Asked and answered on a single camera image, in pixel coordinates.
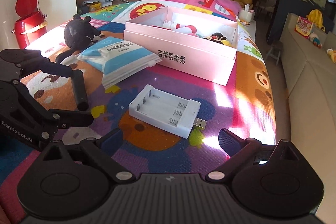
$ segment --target beige sofa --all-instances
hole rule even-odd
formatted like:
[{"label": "beige sofa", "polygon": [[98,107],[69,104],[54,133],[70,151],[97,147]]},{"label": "beige sofa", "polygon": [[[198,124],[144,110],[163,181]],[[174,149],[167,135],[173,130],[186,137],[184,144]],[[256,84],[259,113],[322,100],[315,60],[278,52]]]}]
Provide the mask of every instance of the beige sofa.
[{"label": "beige sofa", "polygon": [[325,193],[317,216],[336,223],[336,36],[314,29],[323,44],[315,47],[294,31],[298,16],[288,14],[280,41],[291,119],[291,140],[322,179]]}]

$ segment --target usb plug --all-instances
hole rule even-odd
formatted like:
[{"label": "usb plug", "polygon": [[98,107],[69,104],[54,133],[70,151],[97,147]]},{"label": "usb plug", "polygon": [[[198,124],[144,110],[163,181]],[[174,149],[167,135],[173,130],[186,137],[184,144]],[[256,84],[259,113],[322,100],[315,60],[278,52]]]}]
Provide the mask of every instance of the usb plug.
[{"label": "usb plug", "polygon": [[207,124],[207,121],[196,118],[194,121],[194,126],[204,130],[205,129],[205,125]]}]

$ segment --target colorful bag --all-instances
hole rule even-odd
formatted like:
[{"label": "colorful bag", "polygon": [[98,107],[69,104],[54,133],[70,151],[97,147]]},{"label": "colorful bag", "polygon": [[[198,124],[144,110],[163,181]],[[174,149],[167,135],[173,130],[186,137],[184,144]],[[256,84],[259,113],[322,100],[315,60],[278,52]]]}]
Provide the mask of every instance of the colorful bag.
[{"label": "colorful bag", "polygon": [[297,19],[295,31],[302,35],[304,38],[308,39],[311,30],[313,29],[313,24],[308,19],[300,17]]}]

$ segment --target black gripper base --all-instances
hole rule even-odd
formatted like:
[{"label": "black gripper base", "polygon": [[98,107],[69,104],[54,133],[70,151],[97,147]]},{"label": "black gripper base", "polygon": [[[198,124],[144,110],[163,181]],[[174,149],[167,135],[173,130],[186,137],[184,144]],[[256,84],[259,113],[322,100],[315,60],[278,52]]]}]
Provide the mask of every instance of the black gripper base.
[{"label": "black gripper base", "polygon": [[295,220],[262,218],[246,211],[227,188],[199,174],[142,174],[119,185],[92,213],[68,221],[27,217],[23,224],[322,224],[314,215]]}]

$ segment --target tissue box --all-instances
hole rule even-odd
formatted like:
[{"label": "tissue box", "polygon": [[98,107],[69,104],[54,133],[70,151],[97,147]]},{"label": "tissue box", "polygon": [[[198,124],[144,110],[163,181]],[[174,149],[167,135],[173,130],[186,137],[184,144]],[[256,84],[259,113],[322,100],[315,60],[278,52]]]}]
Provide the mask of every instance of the tissue box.
[{"label": "tissue box", "polygon": [[[232,47],[158,28],[165,20],[181,26],[193,25],[202,36],[220,32]],[[124,39],[157,53],[162,59],[161,65],[226,85],[236,60],[238,25],[205,13],[164,7],[127,21]]]},{"label": "tissue box", "polygon": [[241,10],[238,14],[238,18],[240,20],[244,20],[250,23],[254,19],[254,15],[255,15],[255,12],[251,12],[251,10],[249,11]]}]

